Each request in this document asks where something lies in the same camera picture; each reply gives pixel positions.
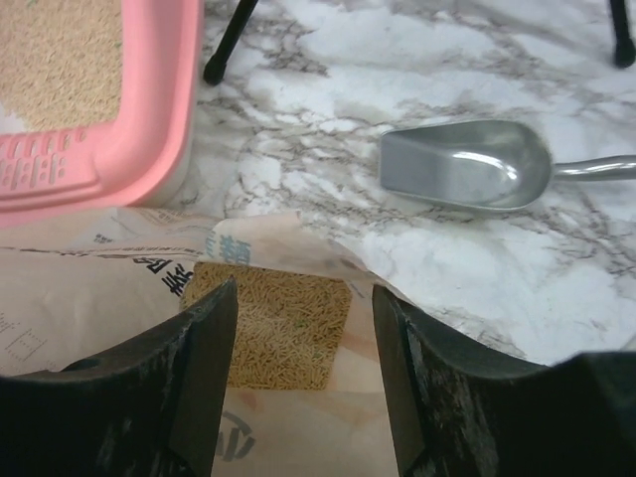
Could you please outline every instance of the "metal scoop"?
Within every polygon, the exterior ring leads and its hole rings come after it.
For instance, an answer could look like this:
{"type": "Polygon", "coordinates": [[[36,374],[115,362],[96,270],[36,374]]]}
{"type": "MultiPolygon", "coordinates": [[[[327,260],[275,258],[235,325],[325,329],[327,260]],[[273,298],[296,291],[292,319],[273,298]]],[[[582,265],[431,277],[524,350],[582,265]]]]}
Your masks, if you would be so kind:
{"type": "Polygon", "coordinates": [[[553,164],[535,131],[500,120],[397,130],[381,139],[382,187],[433,204],[516,211],[538,199],[552,179],[636,179],[636,155],[553,164]]]}

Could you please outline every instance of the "gray marble vein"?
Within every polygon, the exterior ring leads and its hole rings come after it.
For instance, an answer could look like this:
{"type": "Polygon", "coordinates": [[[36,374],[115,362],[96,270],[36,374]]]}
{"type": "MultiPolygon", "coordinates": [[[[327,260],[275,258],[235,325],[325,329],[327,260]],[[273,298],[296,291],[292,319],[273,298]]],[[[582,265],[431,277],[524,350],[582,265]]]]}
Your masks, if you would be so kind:
{"type": "MultiPolygon", "coordinates": [[[[202,64],[236,2],[208,0],[202,64]]],[[[262,0],[225,81],[201,84],[172,206],[302,213],[437,318],[541,363],[636,335],[636,186],[555,184],[478,217],[398,198],[380,135],[470,118],[535,128],[556,162],[636,153],[636,67],[597,0],[262,0]]]]}

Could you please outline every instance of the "pink container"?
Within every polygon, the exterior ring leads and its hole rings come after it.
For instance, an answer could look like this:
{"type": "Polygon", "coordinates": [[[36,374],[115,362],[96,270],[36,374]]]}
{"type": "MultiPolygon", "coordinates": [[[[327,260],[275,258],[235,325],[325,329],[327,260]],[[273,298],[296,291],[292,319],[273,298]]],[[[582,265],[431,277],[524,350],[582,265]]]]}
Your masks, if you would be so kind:
{"type": "Polygon", "coordinates": [[[122,0],[113,122],[0,135],[0,228],[110,206],[158,206],[181,186],[203,27],[201,0],[122,0]]]}

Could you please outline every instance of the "black stand foot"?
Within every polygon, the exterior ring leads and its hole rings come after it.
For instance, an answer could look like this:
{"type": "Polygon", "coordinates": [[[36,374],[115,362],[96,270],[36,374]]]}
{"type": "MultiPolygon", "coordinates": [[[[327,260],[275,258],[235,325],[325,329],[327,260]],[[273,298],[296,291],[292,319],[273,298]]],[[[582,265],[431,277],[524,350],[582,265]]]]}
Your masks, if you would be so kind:
{"type": "Polygon", "coordinates": [[[223,81],[230,55],[239,42],[240,35],[257,3],[258,0],[240,0],[238,2],[237,9],[232,15],[228,29],[221,38],[217,51],[206,64],[203,79],[207,84],[216,86],[223,81]]]}
{"type": "Polygon", "coordinates": [[[636,48],[629,33],[629,16],[625,0],[609,0],[609,8],[612,12],[612,23],[616,37],[616,49],[614,50],[614,65],[616,68],[625,69],[631,67],[636,60],[636,48]]]}

